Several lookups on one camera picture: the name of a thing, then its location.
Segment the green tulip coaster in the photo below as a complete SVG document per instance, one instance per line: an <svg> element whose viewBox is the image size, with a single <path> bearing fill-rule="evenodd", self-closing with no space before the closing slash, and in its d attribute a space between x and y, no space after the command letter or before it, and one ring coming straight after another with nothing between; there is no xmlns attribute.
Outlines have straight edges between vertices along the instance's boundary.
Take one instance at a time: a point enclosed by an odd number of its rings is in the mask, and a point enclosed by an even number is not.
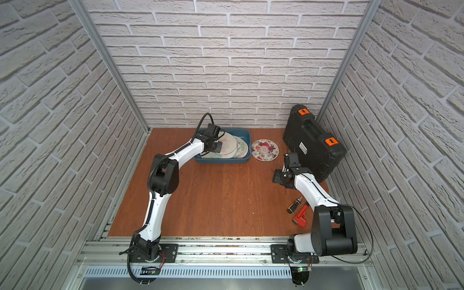
<svg viewBox="0 0 464 290"><path fill-rule="evenodd" d="M245 158L248 153L248 144L243 138L235 137L237 141L237 152L235 154L235 158Z"/></svg>

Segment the teal plastic storage box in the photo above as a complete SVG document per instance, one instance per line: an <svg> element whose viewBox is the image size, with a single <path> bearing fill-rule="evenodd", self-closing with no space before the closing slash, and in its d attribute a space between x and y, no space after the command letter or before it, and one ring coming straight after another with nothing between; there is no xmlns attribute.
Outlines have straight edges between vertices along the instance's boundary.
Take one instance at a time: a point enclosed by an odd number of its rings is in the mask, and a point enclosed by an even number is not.
<svg viewBox="0 0 464 290"><path fill-rule="evenodd" d="M251 134L249 130L243 128L225 128L225 132L241 139L244 143L244 153L234 158L208 158L206 155L196 155L194 160L199 164L244 164L251 157Z"/></svg>

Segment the pale moon bunny coaster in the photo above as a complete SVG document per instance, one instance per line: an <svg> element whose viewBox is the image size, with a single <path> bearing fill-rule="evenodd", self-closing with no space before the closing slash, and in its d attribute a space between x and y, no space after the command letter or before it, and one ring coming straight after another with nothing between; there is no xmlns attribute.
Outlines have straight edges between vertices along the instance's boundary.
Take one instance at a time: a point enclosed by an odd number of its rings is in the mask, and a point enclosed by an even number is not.
<svg viewBox="0 0 464 290"><path fill-rule="evenodd" d="M219 142L222 143L220 152L219 153L209 152L208 154L204 156L205 158L221 158L221 159L233 158L235 154L237 153L238 142L232 134L221 131L219 136L220 136Z"/></svg>

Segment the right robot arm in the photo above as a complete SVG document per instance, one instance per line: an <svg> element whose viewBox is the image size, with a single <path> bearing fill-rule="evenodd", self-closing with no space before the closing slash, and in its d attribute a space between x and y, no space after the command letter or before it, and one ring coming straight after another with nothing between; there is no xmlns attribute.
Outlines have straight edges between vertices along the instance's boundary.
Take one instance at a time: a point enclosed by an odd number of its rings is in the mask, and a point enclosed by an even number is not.
<svg viewBox="0 0 464 290"><path fill-rule="evenodd" d="M299 191L313 210L311 232L296 234L284 251L288 263L312 263L314 257L355 254L358 251L355 213L322 188L296 153L284 155L283 169L274 172L273 182Z"/></svg>

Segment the red rose floral coaster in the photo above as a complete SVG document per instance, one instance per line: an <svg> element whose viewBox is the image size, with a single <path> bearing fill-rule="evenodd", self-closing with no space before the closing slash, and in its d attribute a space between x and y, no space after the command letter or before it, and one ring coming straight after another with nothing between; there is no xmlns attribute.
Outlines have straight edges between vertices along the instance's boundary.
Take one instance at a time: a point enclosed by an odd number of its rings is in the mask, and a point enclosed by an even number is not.
<svg viewBox="0 0 464 290"><path fill-rule="evenodd" d="M271 140L256 140L251 145L251 154L259 161L269 162L275 160L279 156L279 147Z"/></svg>

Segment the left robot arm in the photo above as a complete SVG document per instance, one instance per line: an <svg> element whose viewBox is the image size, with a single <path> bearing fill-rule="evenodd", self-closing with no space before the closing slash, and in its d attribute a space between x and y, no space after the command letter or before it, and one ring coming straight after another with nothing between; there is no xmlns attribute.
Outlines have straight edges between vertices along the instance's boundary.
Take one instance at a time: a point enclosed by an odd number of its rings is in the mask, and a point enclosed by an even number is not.
<svg viewBox="0 0 464 290"><path fill-rule="evenodd" d="M147 180L149 204L143 226L132 235L128 254L153 262L161 254L161 224L171 194L180 183L180 169L195 156L214 151L221 147L219 133L221 128L209 124L206 130L195 132L193 138L173 152L157 154L153 158Z"/></svg>

